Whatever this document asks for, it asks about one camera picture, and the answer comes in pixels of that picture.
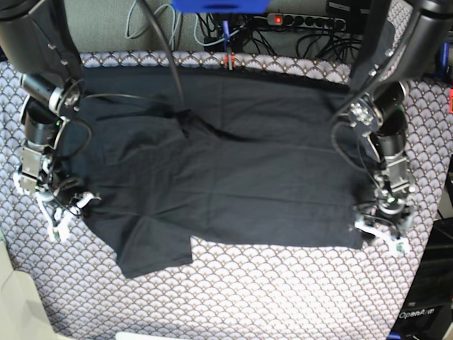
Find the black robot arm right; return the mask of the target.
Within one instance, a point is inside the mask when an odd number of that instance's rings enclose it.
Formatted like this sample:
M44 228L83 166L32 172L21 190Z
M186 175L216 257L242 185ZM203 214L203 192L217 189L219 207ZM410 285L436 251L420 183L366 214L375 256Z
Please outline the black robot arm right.
M82 63L62 1L2 1L1 49L21 74L27 96L20 123L25 141L13 174L16 190L38 204L51 242L69 238L69 224L96 195L62 164L89 145L92 129L74 117L84 95Z

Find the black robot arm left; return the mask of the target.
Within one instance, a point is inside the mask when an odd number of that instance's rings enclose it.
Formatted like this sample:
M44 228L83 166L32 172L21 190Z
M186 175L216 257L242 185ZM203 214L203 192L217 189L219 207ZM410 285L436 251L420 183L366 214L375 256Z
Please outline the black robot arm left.
M354 132L371 179L354 226L392 256L420 253L449 176L448 87L427 70L452 27L452 2L372 1L362 19L350 97L334 117Z

